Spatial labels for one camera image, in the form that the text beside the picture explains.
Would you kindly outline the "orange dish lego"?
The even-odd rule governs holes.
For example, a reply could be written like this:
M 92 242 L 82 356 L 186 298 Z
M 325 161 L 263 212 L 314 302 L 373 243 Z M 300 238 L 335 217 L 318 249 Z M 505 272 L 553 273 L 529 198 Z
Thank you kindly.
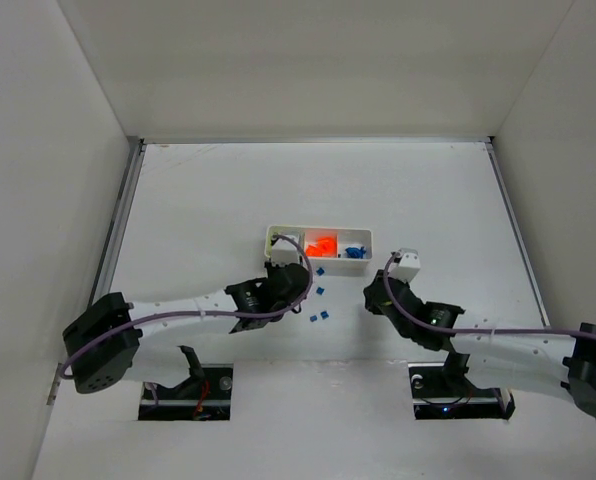
M 324 236 L 317 239 L 317 246 L 325 255 L 337 254 L 337 237 Z
M 323 257 L 325 249 L 322 244 L 308 244 L 305 247 L 305 253 L 308 257 Z

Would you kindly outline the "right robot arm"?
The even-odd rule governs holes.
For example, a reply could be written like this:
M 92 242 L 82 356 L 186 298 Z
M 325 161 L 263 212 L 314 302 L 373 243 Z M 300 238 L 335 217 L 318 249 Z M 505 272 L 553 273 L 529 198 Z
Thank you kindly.
M 472 389 L 540 393 L 596 418 L 596 325 L 576 330 L 500 328 L 460 306 L 423 301 L 380 270 L 363 290 L 365 309 L 403 338 L 446 353 L 448 382 Z

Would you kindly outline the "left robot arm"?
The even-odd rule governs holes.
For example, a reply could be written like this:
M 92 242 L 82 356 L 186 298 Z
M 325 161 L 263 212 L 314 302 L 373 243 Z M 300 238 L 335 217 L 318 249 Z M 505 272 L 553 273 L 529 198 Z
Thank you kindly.
M 190 341 L 262 329 L 298 313 L 313 284 L 313 268 L 266 264 L 263 277 L 196 298 L 130 303 L 120 292 L 89 306 L 62 333 L 67 359 L 58 375 L 80 394 L 121 380 L 176 387 L 198 372 Z

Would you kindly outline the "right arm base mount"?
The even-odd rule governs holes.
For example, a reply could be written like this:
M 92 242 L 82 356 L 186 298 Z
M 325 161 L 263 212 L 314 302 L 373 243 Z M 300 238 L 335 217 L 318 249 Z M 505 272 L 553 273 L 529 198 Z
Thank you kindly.
M 448 354 L 443 362 L 408 364 L 416 420 L 509 420 L 513 394 L 500 388 L 478 388 L 466 379 L 467 355 Z

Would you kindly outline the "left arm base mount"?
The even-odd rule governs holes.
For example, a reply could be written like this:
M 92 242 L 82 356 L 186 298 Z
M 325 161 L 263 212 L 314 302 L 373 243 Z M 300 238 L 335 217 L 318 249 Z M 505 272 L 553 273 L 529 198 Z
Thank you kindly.
M 228 421 L 234 368 L 232 364 L 202 364 L 195 351 L 182 347 L 186 376 L 173 387 L 147 383 L 138 409 L 139 421 Z

